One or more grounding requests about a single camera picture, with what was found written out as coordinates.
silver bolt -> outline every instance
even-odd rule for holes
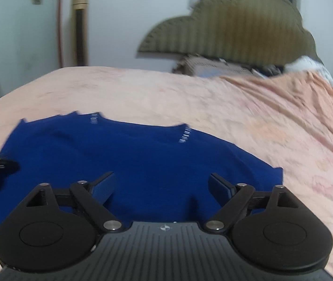
[[[205,226],[211,230],[220,230],[224,228],[225,225],[221,221],[209,221]]]
[[[103,224],[104,228],[105,229],[108,229],[108,230],[117,230],[119,228],[121,228],[122,224],[120,221],[106,221],[104,224]]]

headboard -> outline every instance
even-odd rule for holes
[[[288,0],[201,0],[190,16],[171,18],[143,39],[140,52],[199,54],[251,65],[285,65],[315,41]]]

ribbed surface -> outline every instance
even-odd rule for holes
[[[288,0],[202,0],[191,16],[153,28],[139,51],[197,53],[251,65],[285,65],[302,55],[320,61]]]
[[[324,271],[279,276],[250,266],[224,236],[196,223],[135,222],[126,232],[103,237],[81,263],[60,272],[29,274],[4,269],[0,281],[332,281]]]

cloud-shaped headboard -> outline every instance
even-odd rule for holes
[[[251,65],[321,61],[312,35],[288,0],[201,0],[191,16],[154,27],[140,52],[200,54]]]

pink bed sheet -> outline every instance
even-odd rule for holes
[[[0,148],[19,119],[78,110],[126,122],[181,122],[274,167],[333,234],[333,89],[313,72],[274,79],[196,78],[104,67],[64,68],[0,99]],[[327,268],[333,275],[333,251]]]

